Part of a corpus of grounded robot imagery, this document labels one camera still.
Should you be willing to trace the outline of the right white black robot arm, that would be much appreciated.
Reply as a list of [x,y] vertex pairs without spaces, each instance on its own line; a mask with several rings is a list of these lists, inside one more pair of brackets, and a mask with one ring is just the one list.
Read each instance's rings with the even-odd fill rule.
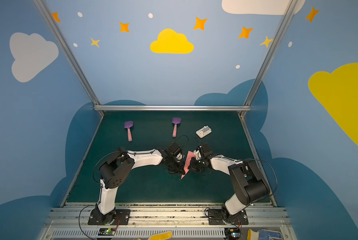
[[227,221],[237,217],[250,204],[266,199],[271,189],[257,166],[256,160],[236,160],[224,155],[215,155],[208,144],[198,146],[189,153],[185,162],[185,170],[203,172],[205,169],[220,171],[230,176],[234,194],[227,200],[217,214],[206,211],[211,220]]

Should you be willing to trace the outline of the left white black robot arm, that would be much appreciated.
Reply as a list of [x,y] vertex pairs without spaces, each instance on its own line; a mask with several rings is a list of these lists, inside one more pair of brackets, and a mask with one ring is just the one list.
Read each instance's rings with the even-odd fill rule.
[[116,212],[116,196],[119,187],[133,169],[145,166],[166,165],[170,174],[184,174],[184,153],[176,142],[165,149],[149,151],[128,151],[119,148],[105,156],[106,161],[99,167],[100,197],[91,211],[89,225],[126,225],[130,211]]

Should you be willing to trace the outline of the pink square paper sheet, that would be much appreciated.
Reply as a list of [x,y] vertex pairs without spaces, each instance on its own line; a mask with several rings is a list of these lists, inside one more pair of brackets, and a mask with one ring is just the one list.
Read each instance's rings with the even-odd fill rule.
[[194,152],[188,151],[187,157],[186,157],[186,160],[185,160],[185,164],[184,164],[184,168],[183,168],[184,169],[184,174],[181,175],[181,179],[183,179],[185,177],[185,175],[189,172],[189,166],[190,166],[190,162],[191,162],[192,158],[195,158]]

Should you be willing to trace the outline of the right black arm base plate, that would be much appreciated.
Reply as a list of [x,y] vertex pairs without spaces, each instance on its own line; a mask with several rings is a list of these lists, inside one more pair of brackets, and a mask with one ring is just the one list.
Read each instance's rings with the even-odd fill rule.
[[248,217],[246,211],[239,211],[237,214],[230,215],[224,209],[210,209],[204,211],[205,216],[208,218],[209,225],[248,225]]

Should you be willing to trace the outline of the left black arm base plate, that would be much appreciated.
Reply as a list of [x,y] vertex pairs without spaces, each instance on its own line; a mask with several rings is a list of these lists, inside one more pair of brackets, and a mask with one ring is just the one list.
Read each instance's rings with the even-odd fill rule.
[[99,209],[95,208],[91,211],[88,225],[128,225],[130,213],[130,209],[115,209],[104,215]]

